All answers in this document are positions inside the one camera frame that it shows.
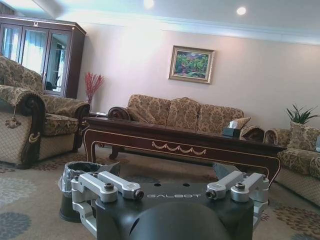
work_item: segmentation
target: glass cabinet door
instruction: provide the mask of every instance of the glass cabinet door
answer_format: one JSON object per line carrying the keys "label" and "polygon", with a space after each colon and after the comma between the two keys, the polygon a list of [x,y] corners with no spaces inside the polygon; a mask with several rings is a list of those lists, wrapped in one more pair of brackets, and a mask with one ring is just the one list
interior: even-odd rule
{"label": "glass cabinet door", "polygon": [[43,76],[46,58],[48,30],[37,27],[24,27],[22,34],[23,48],[20,54],[21,64]]}
{"label": "glass cabinet door", "polygon": [[44,75],[44,89],[47,93],[60,95],[65,89],[70,40],[70,33],[66,31],[49,32],[49,50]]}
{"label": "glass cabinet door", "polygon": [[8,59],[18,62],[22,27],[17,25],[1,25],[1,53]]}

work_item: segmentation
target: patterned carpet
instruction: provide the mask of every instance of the patterned carpet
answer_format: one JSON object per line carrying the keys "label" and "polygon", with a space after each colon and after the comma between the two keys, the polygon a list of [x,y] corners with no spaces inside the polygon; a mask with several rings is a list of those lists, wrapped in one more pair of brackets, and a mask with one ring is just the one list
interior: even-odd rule
{"label": "patterned carpet", "polygon": [[[110,149],[98,148],[99,163]],[[48,159],[32,169],[18,170],[0,163],[0,240],[93,240],[79,223],[59,218],[62,194],[58,180],[64,164],[85,161],[85,152]],[[120,176],[134,182],[208,183],[215,180],[210,167],[121,153]],[[320,209],[274,183],[270,205],[253,234],[254,240],[320,240]]]}

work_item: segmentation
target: ceiling light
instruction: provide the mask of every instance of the ceiling light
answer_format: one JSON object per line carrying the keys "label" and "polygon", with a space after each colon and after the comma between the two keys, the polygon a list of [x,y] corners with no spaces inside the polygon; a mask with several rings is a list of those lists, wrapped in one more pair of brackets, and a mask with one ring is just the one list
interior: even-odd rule
{"label": "ceiling light", "polygon": [[143,3],[146,9],[151,9],[155,5],[154,0],[143,0]]}
{"label": "ceiling light", "polygon": [[236,13],[238,14],[238,15],[244,15],[244,14],[246,14],[246,12],[247,12],[247,10],[246,10],[246,8],[245,7],[239,7],[237,10],[236,10]]}

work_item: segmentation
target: framed painting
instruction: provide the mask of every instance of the framed painting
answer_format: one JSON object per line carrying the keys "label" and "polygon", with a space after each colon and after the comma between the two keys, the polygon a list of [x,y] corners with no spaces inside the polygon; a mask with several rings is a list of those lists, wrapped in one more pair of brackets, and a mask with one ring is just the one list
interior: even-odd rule
{"label": "framed painting", "polygon": [[214,50],[173,46],[169,79],[211,84]]}

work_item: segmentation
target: dark wooden coffee table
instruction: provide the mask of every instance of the dark wooden coffee table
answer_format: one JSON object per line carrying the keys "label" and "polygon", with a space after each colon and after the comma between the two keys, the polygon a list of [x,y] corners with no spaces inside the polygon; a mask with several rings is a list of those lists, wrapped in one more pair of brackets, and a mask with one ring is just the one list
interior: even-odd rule
{"label": "dark wooden coffee table", "polygon": [[166,154],[187,163],[212,166],[212,162],[218,162],[259,168],[270,184],[281,167],[277,153],[284,148],[277,145],[115,118],[86,117],[84,120],[89,124],[83,136],[89,162],[96,161],[95,145],[104,144],[112,146],[111,159],[115,159],[119,151],[131,149],[157,157]]}

